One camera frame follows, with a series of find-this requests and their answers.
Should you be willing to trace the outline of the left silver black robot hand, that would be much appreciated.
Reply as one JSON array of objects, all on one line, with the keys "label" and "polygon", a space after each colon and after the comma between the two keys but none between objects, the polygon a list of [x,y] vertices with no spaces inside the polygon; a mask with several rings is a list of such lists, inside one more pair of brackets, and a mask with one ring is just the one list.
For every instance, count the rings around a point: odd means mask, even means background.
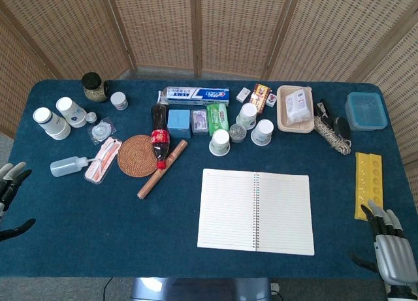
[{"label": "left silver black robot hand", "polygon": [[[31,175],[32,170],[25,170],[26,162],[22,161],[16,165],[7,163],[1,167],[1,223],[17,195],[23,182]],[[36,223],[35,218],[28,219],[23,225],[14,229],[1,231],[1,241],[15,238],[27,232]]]}]

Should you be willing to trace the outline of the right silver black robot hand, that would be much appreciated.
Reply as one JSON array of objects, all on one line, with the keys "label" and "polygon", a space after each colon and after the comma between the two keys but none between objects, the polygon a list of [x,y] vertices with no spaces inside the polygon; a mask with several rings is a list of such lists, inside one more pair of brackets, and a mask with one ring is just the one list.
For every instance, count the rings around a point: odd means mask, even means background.
[{"label": "right silver black robot hand", "polygon": [[399,218],[392,210],[384,210],[373,200],[361,205],[372,229],[372,239],[376,262],[360,259],[350,254],[350,259],[358,266],[377,272],[390,286],[407,286],[417,283],[417,267],[409,241]]}]

